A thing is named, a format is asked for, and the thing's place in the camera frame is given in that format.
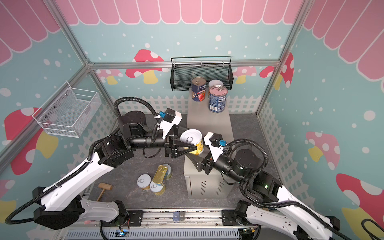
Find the blue label tin can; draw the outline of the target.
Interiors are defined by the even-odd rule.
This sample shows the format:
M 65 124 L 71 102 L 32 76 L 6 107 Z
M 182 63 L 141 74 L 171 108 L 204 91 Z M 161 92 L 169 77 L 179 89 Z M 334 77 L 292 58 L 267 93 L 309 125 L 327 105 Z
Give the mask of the blue label tin can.
M 215 85 L 209 89 L 209 110 L 213 113 L 221 113 L 225 110 L 228 89 L 221 85 Z

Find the dark blue red label can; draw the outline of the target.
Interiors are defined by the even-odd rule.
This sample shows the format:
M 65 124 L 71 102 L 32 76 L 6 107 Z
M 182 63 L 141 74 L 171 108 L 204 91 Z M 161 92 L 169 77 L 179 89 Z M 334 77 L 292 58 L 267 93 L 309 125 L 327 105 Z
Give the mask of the dark blue red label can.
M 207 80 L 203 77 L 195 77 L 192 79 L 192 100 L 195 102 L 202 102 L 206 95 Z

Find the orange green plastic-lid can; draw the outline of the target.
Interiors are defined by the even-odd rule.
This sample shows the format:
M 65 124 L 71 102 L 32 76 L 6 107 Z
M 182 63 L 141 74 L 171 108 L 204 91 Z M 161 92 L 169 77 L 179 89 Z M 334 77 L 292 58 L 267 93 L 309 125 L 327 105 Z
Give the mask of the orange green plastic-lid can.
M 209 81 L 209 89 L 214 86 L 224 86 L 224 83 L 220 80 L 211 80 Z

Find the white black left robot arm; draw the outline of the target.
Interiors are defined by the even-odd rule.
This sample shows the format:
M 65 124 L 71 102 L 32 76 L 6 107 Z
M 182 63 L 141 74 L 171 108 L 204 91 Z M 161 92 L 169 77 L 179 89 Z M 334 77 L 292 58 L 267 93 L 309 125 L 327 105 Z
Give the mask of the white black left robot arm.
M 34 211 L 33 221 L 44 227 L 59 230 L 78 221 L 103 221 L 122 226 L 129 213 L 121 201 L 109 203 L 89 201 L 81 192 L 101 176 L 134 157 L 137 149 L 164 150 L 165 156 L 177 158 L 197 149 L 178 138 L 182 115 L 171 109 L 160 113 L 155 135 L 146 124 L 143 112 L 132 111 L 118 117 L 118 131 L 91 147 L 91 158 L 85 160 L 54 184 L 55 190 L 41 198 Z

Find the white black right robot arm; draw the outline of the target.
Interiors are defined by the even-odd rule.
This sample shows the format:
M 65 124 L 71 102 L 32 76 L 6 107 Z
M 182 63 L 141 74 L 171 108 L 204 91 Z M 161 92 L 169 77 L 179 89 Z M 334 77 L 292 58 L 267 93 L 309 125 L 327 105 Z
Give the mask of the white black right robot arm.
M 228 152 L 214 160 L 207 155 L 187 154 L 196 169 L 205 174 L 217 170 L 242 184 L 246 201 L 240 201 L 231 217 L 240 225 L 265 226 L 294 240 L 333 240 L 340 236 L 340 220 L 307 207 L 282 183 L 264 171 L 264 161 L 250 149 L 240 149 L 234 158 Z

